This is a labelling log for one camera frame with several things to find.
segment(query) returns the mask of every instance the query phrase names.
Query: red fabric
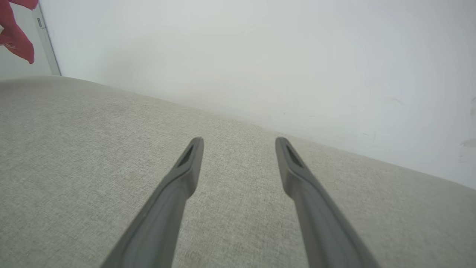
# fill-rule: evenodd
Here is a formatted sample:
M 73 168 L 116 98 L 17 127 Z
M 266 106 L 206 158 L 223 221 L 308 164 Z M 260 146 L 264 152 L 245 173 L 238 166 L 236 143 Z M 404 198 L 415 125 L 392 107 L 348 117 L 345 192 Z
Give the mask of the red fabric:
M 38 5 L 38 0 L 9 0 L 9 2 L 24 6 L 29 10 L 35 9 L 35 7 Z
M 32 10 L 38 5 L 38 0 L 0 0 L 0 25 L 4 28 L 0 33 L 0 45 L 4 45 L 13 54 L 26 59 L 30 64 L 34 63 L 33 44 L 18 27 L 9 2 Z

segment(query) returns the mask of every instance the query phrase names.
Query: white wall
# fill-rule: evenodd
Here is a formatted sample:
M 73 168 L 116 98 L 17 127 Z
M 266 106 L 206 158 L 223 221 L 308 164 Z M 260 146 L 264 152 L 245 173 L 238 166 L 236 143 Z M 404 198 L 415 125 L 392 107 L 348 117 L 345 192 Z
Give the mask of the white wall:
M 11 4 L 11 7 L 18 26 L 33 44 L 35 62 L 29 64 L 28 61 L 8 51 L 6 47 L 0 46 L 0 79 L 30 75 L 51 75 L 51 69 L 41 45 L 31 10 L 16 4 Z
M 63 75 L 476 188 L 474 0 L 40 2 Z

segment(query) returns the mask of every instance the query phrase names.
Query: gray plastic arm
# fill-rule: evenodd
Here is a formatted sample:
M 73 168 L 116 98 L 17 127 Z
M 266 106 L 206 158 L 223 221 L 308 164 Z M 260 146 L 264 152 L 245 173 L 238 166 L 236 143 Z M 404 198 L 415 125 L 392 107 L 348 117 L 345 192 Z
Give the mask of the gray plastic arm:
M 309 267 L 379 267 L 286 138 L 276 139 L 276 154 L 284 191 L 296 205 Z
M 116 244 L 104 268 L 170 267 L 186 200 L 197 188 L 203 139 L 194 138 Z

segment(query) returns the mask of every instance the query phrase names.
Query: beige fabric sofa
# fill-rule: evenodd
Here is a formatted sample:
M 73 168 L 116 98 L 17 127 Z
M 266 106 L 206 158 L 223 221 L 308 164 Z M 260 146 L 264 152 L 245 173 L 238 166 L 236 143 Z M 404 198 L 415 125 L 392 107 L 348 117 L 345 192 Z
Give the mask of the beige fabric sofa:
M 174 267 L 306 267 L 282 135 L 66 77 L 0 82 L 0 266 L 99 267 L 195 136 Z M 476 191 L 287 136 L 382 267 L 476 267 Z

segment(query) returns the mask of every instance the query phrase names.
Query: scuff mark on wall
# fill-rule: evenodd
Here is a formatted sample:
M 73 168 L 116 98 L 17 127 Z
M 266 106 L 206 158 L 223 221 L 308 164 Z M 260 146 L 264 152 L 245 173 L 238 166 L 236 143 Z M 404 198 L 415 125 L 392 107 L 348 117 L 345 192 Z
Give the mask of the scuff mark on wall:
M 467 140 L 461 144 L 464 147 L 476 147 L 476 139 Z
M 405 104 L 397 98 L 390 98 L 390 101 L 394 104 L 395 107 L 405 106 Z
M 476 150 L 474 147 L 463 146 L 460 148 L 459 162 L 461 164 L 472 165 L 476 164 Z

